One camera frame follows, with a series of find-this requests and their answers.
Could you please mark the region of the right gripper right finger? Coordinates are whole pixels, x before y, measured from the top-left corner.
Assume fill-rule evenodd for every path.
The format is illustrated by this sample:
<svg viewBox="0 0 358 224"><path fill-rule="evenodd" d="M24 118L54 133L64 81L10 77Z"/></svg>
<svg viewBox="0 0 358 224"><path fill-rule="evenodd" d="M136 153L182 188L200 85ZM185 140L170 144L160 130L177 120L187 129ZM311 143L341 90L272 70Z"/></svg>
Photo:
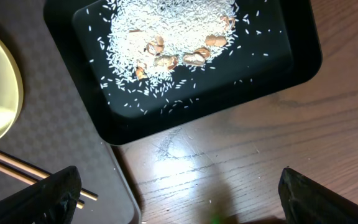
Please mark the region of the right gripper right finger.
<svg viewBox="0 0 358 224"><path fill-rule="evenodd" d="M278 194L287 223L358 223L358 205L303 174L282 170Z"/></svg>

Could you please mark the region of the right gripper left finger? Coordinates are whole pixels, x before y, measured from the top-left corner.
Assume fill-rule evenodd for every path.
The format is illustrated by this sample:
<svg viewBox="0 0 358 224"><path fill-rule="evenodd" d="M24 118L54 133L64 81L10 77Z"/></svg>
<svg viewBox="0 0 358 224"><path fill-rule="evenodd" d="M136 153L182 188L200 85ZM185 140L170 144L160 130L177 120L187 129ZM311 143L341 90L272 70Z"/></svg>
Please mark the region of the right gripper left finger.
<svg viewBox="0 0 358 224"><path fill-rule="evenodd" d="M70 224L81 191L81 177L75 166L0 200L0 223Z"/></svg>

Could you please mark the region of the pile of rice grains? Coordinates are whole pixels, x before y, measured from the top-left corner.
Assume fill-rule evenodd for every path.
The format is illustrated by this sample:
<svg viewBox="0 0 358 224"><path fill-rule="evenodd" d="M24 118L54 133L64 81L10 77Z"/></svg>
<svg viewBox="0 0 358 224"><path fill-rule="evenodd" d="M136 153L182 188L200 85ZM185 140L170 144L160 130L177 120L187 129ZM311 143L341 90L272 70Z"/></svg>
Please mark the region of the pile of rice grains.
<svg viewBox="0 0 358 224"><path fill-rule="evenodd" d="M98 1L83 16L106 104L129 118L189 108L288 60L278 1Z"/></svg>

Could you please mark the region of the black food waste tray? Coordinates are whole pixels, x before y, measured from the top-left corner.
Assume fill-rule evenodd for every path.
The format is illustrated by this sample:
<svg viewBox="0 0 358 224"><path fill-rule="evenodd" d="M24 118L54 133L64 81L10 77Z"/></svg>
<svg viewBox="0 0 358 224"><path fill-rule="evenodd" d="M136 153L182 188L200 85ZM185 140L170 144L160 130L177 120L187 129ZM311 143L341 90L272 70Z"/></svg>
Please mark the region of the black food waste tray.
<svg viewBox="0 0 358 224"><path fill-rule="evenodd" d="M83 16L86 6L98 1L47 1L43 8L45 23L75 82L98 134L112 145L123 145L194 119L252 101L271 93L307 82L321 64L313 10L309 0L278 1L286 39L288 60L250 74L250 81L240 85L221 85L203 90L189 108L172 114L153 112L136 118L119 115L109 109L99 80L88 56L90 36Z"/></svg>

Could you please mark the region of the brown serving tray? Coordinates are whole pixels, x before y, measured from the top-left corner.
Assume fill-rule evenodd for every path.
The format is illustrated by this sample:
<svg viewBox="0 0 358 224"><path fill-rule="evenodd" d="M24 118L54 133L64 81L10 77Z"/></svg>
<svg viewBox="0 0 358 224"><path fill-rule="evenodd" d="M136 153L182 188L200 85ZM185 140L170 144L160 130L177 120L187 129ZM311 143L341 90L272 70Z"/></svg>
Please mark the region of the brown serving tray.
<svg viewBox="0 0 358 224"><path fill-rule="evenodd" d="M111 148L100 138L48 31L43 1L0 1L0 39L21 72L24 103L0 152L49 173L75 166L96 194L74 223L140 223L140 210Z"/></svg>

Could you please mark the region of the nut shell scraps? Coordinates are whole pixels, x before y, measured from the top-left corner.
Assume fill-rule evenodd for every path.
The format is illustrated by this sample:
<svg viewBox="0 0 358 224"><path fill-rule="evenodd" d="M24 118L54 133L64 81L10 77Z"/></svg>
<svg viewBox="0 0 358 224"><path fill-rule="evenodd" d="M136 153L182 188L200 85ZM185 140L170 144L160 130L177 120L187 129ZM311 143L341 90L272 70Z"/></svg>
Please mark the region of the nut shell scraps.
<svg viewBox="0 0 358 224"><path fill-rule="evenodd" d="M169 80L178 66L203 68L220 56L236 38L236 21L212 13L153 18L127 31L119 56L139 80Z"/></svg>

